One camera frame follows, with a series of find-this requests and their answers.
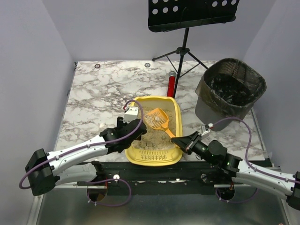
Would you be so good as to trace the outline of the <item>black music stand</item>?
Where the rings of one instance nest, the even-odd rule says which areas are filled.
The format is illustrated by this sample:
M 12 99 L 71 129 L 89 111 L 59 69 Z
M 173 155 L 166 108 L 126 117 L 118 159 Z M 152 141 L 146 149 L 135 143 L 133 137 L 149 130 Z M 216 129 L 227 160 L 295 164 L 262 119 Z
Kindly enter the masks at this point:
M 184 56 L 189 55 L 196 62 L 196 66 L 208 67 L 200 61 L 187 47 L 189 30 L 192 27 L 225 24 L 236 19 L 239 0 L 149 0 L 148 1 L 148 29 L 154 33 L 167 33 L 184 29 L 183 43 L 176 50 L 155 57 L 152 61 L 169 58 L 170 55 L 180 56 L 179 66 L 175 69 L 174 88 L 172 97 L 176 95 L 179 79 L 182 73 Z

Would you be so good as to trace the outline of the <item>cat litter granules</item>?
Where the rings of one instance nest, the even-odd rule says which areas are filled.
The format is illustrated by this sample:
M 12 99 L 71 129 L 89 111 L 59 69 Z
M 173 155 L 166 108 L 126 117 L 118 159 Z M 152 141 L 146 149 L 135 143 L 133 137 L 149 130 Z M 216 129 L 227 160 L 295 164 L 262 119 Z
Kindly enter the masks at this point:
M 169 129 L 176 134 L 176 113 L 174 110 L 163 109 L 169 118 Z M 141 140 L 134 141 L 132 146 L 140 150 L 168 150 L 175 147 L 171 139 L 164 131 L 154 130 L 148 125 L 147 133 L 142 135 Z

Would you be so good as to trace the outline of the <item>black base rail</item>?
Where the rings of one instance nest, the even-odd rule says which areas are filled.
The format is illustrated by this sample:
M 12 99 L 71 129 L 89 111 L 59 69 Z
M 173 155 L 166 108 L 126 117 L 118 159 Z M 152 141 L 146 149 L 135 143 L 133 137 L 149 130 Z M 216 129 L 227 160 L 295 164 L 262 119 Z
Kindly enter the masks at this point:
M 148 167 L 130 162 L 91 163 L 96 169 L 92 181 L 79 181 L 92 195 L 213 195 L 216 187 L 228 188 L 232 178 L 207 162 L 178 162 Z

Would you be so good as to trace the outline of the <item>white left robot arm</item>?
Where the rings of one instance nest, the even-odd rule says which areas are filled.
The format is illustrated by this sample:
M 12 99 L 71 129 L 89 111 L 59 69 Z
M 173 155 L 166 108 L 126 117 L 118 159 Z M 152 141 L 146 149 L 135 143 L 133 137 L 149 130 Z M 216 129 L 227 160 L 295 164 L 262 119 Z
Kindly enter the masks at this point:
M 97 169 L 92 163 L 84 166 L 85 161 L 111 153 L 121 153 L 128 149 L 133 141 L 147 133 L 141 119 L 123 122 L 117 118 L 117 126 L 106 128 L 95 137 L 71 148 L 45 152 L 36 150 L 25 167 L 28 189 L 34 196 L 43 195 L 55 186 L 70 182 L 92 182 Z

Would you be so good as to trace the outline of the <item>orange litter scoop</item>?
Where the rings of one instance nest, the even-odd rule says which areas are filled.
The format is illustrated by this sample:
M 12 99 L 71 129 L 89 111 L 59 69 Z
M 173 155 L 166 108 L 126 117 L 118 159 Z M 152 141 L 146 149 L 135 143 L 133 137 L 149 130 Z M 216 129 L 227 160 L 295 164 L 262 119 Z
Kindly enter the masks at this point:
M 175 135 L 169 129 L 169 118 L 161 108 L 155 108 L 145 115 L 145 122 L 154 130 L 164 131 L 170 138 Z

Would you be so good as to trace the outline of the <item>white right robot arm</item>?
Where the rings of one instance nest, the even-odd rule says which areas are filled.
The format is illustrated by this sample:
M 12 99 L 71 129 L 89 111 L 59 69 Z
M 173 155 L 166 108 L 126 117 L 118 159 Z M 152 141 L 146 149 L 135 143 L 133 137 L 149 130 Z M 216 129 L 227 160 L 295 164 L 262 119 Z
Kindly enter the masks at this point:
M 184 153 L 196 153 L 203 160 L 217 166 L 223 173 L 229 175 L 233 182 L 243 183 L 264 191 L 268 191 L 296 209 L 300 209 L 300 172 L 284 173 L 261 167 L 245 159 L 227 152 L 219 141 L 213 140 L 208 145 L 202 142 L 199 132 L 189 136 L 173 137 Z

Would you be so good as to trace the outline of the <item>grey mesh waste bin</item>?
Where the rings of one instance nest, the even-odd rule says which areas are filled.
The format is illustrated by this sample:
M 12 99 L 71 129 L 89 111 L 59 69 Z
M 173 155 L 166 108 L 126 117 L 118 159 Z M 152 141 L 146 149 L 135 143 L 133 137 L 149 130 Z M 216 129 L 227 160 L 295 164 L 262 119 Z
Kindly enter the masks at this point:
M 232 117 L 244 119 L 266 89 L 265 79 L 245 62 L 219 60 L 204 72 L 197 85 L 195 114 L 204 124 L 214 123 L 214 131 L 221 131 Z

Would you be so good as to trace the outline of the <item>yellow and grey litter box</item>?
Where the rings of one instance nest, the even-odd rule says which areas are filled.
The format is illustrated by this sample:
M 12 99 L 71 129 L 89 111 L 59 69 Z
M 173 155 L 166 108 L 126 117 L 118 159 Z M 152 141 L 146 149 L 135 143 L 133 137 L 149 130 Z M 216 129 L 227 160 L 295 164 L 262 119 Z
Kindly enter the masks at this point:
M 139 102 L 142 106 L 144 115 L 155 108 L 174 110 L 176 113 L 175 136 L 182 136 L 180 107 L 172 97 L 145 96 L 136 97 L 135 101 Z M 182 152 L 176 145 L 174 148 L 168 150 L 140 150 L 135 149 L 131 145 L 125 150 L 125 155 L 133 164 L 143 166 L 165 166 L 179 162 L 182 157 Z

